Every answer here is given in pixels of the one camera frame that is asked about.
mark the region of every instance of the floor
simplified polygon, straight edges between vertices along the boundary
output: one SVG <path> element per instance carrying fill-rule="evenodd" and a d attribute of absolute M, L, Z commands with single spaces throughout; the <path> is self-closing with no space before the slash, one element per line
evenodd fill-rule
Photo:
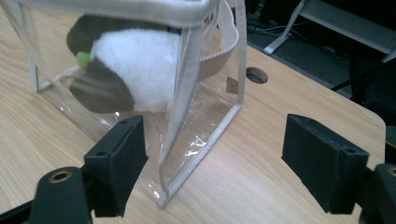
<path fill-rule="evenodd" d="M 265 25 L 260 24 L 259 13 L 260 9 L 254 14 L 247 13 L 247 43 L 262 52 L 284 28 L 278 27 L 273 21 Z M 304 21 L 299 25 L 305 26 L 309 22 Z M 349 79 L 348 55 L 340 56 L 329 46 L 317 46 L 296 31 L 270 56 L 328 88 Z M 346 98 L 351 96 L 350 87 L 337 92 Z M 396 127 L 387 127 L 387 141 L 396 143 Z"/>

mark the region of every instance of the clear plastic panel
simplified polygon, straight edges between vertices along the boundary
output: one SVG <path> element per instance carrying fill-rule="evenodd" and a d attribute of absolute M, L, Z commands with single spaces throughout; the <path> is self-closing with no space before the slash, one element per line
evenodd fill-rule
<path fill-rule="evenodd" d="M 16 7 L 9 1 L 2 6 L 39 75 L 50 83 L 40 94 L 94 142 L 118 121 L 143 115 L 149 160 L 140 182 L 155 198 L 162 197 L 157 160 L 169 124 L 181 29 L 146 21 Z M 79 24 L 82 18 L 86 24 Z M 203 22 L 202 57 L 220 51 L 217 20 L 215 8 Z M 196 86 L 187 117 L 164 166 L 168 183 L 177 179 L 202 148 L 208 147 L 212 134 L 236 104 L 237 74 L 236 64 L 226 64 L 218 74 Z M 161 98 L 160 102 L 155 101 L 157 98 Z"/>

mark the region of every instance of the white plush body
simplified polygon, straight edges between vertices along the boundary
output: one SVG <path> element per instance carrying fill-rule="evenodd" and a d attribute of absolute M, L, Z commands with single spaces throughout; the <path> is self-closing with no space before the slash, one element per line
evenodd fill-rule
<path fill-rule="evenodd" d="M 130 29 L 107 32 L 93 43 L 96 57 L 124 81 L 135 111 L 165 112 L 174 98 L 180 36 Z"/>

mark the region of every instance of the gray plush ear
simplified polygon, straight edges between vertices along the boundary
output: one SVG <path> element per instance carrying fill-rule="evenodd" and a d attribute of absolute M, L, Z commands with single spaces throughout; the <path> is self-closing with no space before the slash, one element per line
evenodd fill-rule
<path fill-rule="evenodd" d="M 134 110 L 134 98 L 125 83 L 97 58 L 90 62 L 85 74 L 73 80 L 70 91 L 91 112 Z"/>

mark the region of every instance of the clear plastic bag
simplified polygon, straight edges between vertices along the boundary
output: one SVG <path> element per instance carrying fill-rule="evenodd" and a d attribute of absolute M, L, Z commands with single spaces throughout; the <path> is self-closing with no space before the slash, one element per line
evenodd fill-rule
<path fill-rule="evenodd" d="M 244 18 L 238 32 L 225 0 L 90 2 L 0 5 L 26 47 L 32 88 L 93 141 L 143 115 L 139 180 L 166 206 L 241 107 Z M 239 70 L 226 64 L 238 37 Z"/>

